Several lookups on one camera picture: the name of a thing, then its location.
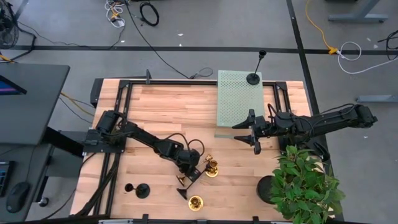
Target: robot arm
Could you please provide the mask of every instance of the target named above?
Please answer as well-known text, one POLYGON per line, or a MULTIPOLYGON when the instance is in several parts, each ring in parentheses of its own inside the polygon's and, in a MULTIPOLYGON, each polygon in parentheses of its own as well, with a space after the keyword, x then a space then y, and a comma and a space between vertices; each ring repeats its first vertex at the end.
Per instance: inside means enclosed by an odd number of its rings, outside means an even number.
POLYGON ((195 168, 200 158, 198 151, 189 148, 185 150, 182 143, 169 138, 159 139, 140 128, 136 123, 127 121, 122 113, 104 111, 94 131, 99 132, 102 141, 107 144, 117 144, 123 141, 123 138, 133 138, 151 147, 161 158, 172 161, 189 179, 195 179, 199 172, 195 168))
POLYGON ((347 127, 370 128, 377 121, 370 109, 363 105, 352 105, 339 111, 311 117, 296 116, 288 112, 277 113, 270 104, 268 104, 268 108, 270 113, 271 110, 275 113, 275 116, 272 114, 270 116, 271 122, 266 121, 263 116, 256 117, 254 110, 250 109, 248 118, 232 127, 233 129, 251 128, 251 135, 235 136, 234 138, 254 146, 255 154, 261 152, 258 139, 273 136, 288 136, 289 144, 298 146, 307 144, 307 147, 321 151, 321 154, 327 154, 327 150, 317 142, 311 142, 311 146, 308 146, 311 138, 347 127))

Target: black pot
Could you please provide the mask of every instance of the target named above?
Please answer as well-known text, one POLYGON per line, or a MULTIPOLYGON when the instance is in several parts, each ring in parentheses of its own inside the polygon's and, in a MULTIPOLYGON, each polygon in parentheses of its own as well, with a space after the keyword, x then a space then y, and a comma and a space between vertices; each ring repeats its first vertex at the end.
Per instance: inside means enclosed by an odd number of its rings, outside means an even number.
POLYGON ((259 183, 257 184, 257 195, 260 199, 268 204, 274 205, 274 202, 271 202, 271 187, 272 187, 272 179, 274 176, 268 175, 260 179, 259 183))

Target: computer monitor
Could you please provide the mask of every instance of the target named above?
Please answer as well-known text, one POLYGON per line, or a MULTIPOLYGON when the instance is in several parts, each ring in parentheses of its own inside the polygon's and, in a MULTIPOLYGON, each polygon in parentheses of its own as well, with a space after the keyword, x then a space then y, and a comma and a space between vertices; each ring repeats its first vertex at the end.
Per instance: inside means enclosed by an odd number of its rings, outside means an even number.
POLYGON ((26 94, 27 91, 0 75, 0 96, 1 95, 20 95, 26 94))

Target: green pegboard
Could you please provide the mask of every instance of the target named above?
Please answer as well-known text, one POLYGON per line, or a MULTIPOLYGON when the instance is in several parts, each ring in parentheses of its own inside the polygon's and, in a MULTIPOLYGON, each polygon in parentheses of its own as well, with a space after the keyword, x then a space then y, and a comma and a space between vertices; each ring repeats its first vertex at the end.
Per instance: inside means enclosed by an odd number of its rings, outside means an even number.
POLYGON ((244 121, 249 109, 254 109, 256 116, 264 115, 264 94, 260 82, 250 85, 246 76, 252 72, 218 71, 217 81, 217 126, 232 127, 244 121))

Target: black floor stripe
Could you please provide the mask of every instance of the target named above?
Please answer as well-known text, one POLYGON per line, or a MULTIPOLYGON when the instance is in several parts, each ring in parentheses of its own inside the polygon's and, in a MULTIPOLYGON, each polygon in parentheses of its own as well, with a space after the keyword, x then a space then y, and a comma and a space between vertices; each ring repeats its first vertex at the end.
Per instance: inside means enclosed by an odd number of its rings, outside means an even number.
MULTIPOLYGON (((61 46, 61 45, 36 45, 35 50, 94 50, 94 51, 152 51, 150 47, 146 46, 123 46, 113 47, 110 46, 61 46)), ((298 49, 284 49, 272 47, 154 47, 156 51, 168 52, 258 52, 265 50, 268 53, 282 53, 282 54, 299 54, 298 49)), ((11 50, 29 50, 28 45, 16 45, 11 50)), ((304 49, 305 54, 329 54, 328 50, 323 49, 304 49)), ((357 50, 344 50, 345 55, 357 55, 357 50)), ((385 50, 363 50, 363 55, 386 55, 385 50)), ((389 55, 398 55, 398 50, 390 51, 389 55)))
MULTIPOLYGON (((299 25, 297 24, 297 21, 296 21, 296 15, 294 13, 294 7, 292 4, 292 0, 286 0, 286 3, 287 3, 287 8, 289 10, 290 20, 292 22, 294 37, 295 37, 295 40, 297 43, 298 55, 300 56, 300 62, 301 62, 301 66, 302 66, 303 73, 304 73, 304 80, 305 80, 305 85, 307 87, 307 93, 308 93, 308 98, 310 100, 312 113, 319 114, 318 102, 317 102, 317 98, 315 96, 315 90, 313 87, 310 69, 309 69, 308 63, 307 63, 307 58, 305 57, 306 52, 304 50, 303 42, 301 40, 299 25)), ((327 142, 326 142, 325 135, 319 136, 318 141, 322 145, 326 146, 326 148, 327 148, 327 142)), ((332 167, 331 159, 329 159, 328 161, 325 162, 324 169, 327 174, 329 174, 329 167, 332 167)), ((344 221, 343 213, 335 215, 335 218, 336 218, 336 220, 344 221)))

